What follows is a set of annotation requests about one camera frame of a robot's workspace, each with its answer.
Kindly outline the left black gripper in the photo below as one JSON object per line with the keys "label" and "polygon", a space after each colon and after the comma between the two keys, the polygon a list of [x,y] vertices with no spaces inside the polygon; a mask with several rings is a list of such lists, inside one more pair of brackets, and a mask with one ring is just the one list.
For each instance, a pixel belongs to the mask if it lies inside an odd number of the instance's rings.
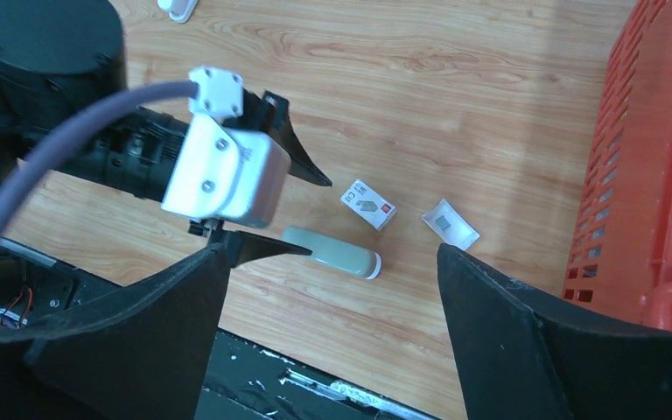
{"label": "left black gripper", "polygon": [[[300,143],[284,97],[265,91],[231,122],[196,115],[187,131],[187,217],[266,228],[288,172],[315,186],[333,186]],[[220,242],[232,268],[274,256],[312,255],[308,248],[245,231],[223,231]]]}

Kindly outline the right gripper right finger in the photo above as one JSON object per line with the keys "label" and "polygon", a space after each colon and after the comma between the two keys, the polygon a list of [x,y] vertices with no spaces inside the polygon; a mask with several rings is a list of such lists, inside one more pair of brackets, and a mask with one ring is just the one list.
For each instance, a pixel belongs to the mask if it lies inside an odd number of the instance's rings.
{"label": "right gripper right finger", "polygon": [[438,289],[471,419],[672,419],[672,332],[610,318],[449,244]]}

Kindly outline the white stapler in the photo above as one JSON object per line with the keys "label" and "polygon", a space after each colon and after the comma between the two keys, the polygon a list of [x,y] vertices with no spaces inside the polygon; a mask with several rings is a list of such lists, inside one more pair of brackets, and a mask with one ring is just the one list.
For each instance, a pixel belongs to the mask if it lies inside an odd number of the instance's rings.
{"label": "white stapler", "polygon": [[157,6],[168,15],[168,18],[176,23],[186,23],[191,15],[198,0],[157,0]]}

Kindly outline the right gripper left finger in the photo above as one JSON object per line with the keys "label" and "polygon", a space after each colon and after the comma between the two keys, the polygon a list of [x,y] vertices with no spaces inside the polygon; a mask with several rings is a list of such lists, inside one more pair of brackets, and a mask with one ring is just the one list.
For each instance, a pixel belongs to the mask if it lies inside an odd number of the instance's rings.
{"label": "right gripper left finger", "polygon": [[191,419],[230,263],[212,244],[20,330],[0,330],[0,419]]}

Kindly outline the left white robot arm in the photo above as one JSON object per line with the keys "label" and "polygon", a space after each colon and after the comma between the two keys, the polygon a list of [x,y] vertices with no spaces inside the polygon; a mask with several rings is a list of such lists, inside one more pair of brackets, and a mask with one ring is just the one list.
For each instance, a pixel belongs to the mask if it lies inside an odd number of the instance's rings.
{"label": "left white robot arm", "polygon": [[107,1],[0,1],[0,235],[52,170],[158,202],[199,231],[266,228],[287,176],[330,179],[281,96],[235,72],[128,88]]}

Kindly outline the grey green stapler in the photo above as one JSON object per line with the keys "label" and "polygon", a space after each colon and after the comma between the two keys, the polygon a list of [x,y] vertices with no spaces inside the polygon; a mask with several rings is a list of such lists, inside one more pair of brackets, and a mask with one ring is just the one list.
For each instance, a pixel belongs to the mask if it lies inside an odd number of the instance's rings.
{"label": "grey green stapler", "polygon": [[377,252],[348,241],[294,226],[287,227],[282,238],[309,249],[310,259],[353,276],[373,280],[382,271],[382,257]]}

